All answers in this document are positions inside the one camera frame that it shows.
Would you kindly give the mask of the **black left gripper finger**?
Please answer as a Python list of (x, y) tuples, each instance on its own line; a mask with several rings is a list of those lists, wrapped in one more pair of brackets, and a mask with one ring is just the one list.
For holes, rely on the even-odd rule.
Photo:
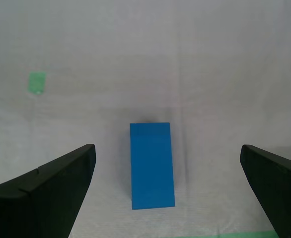
[(0, 238), (67, 238), (96, 164), (86, 144), (0, 184)]
[(291, 160), (243, 145), (240, 163), (278, 237), (291, 238)]

